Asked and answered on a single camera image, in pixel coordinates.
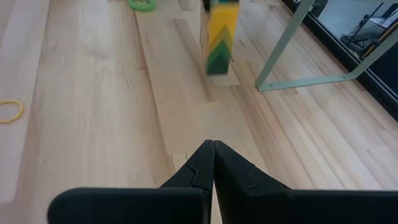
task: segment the wooden floor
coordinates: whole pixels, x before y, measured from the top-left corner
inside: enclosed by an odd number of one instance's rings
[[[45,223],[51,199],[73,187],[158,187],[205,139],[291,188],[398,189],[398,123],[357,82],[254,87],[291,18],[278,0],[242,0],[233,72],[214,78],[200,73],[199,0],[157,1],[151,13],[35,0],[29,22],[43,26],[11,38],[29,1],[0,2],[0,100],[27,106],[0,126],[0,223]],[[14,60],[10,44],[21,47]],[[342,72],[301,27],[270,79]]]

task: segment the yellow block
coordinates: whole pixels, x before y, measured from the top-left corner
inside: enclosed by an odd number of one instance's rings
[[[236,24],[239,19],[239,4],[236,3],[221,3],[211,8],[210,21],[208,23],[208,46],[215,41],[217,35],[227,28],[232,43],[235,35]]]
[[[229,33],[227,34],[225,31],[222,31],[223,33],[219,33],[216,38],[213,39],[213,43],[210,43],[208,46],[208,53],[212,53],[212,51],[219,46],[220,42],[223,40],[224,43],[226,44],[227,48],[232,51],[234,42],[233,42],[233,36],[231,36]]]

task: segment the green block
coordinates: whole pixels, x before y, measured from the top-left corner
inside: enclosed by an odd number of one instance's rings
[[[216,48],[216,46],[220,44],[221,41],[225,42],[229,51],[231,52],[234,43],[233,43],[233,39],[232,39],[231,35],[228,32],[228,28],[226,26],[224,26],[223,29],[213,39],[213,41],[210,43],[208,50],[210,50],[210,49],[214,50]]]
[[[207,57],[207,67],[208,65],[212,64],[213,61],[216,60],[216,58],[218,58],[219,56],[222,56],[227,61],[229,61],[231,58],[229,48],[224,41],[221,41],[220,44]]]
[[[228,73],[229,59],[226,60],[223,56],[219,56],[207,66],[207,75],[223,75]]]

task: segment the metal frame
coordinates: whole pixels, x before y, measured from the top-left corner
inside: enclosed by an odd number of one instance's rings
[[[398,41],[397,29],[380,46],[378,46],[373,53],[366,57],[365,60],[363,60],[351,73],[342,75],[330,75],[327,77],[300,78],[297,80],[285,82],[267,83],[266,80],[268,75],[271,73],[272,68],[278,61],[279,57],[282,55],[297,28],[299,28],[301,22],[304,20],[314,1],[315,0],[301,1],[295,14],[293,15],[292,21],[286,27],[286,30],[280,37],[278,43],[276,44],[274,50],[268,58],[267,63],[265,64],[264,68],[262,69],[260,75],[256,80],[256,87],[259,91],[280,90],[285,88],[342,82],[356,79]]]

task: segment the yellow rubber band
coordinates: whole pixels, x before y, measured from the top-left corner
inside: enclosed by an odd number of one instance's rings
[[[19,118],[21,118],[22,114],[24,113],[24,106],[22,105],[22,103],[20,101],[17,100],[4,100],[4,101],[0,101],[0,105],[6,105],[6,104],[16,104],[19,106],[19,112],[17,115],[15,115],[15,117],[11,118],[11,119],[7,119],[7,120],[0,120],[0,124],[9,124],[13,121],[18,120]]]

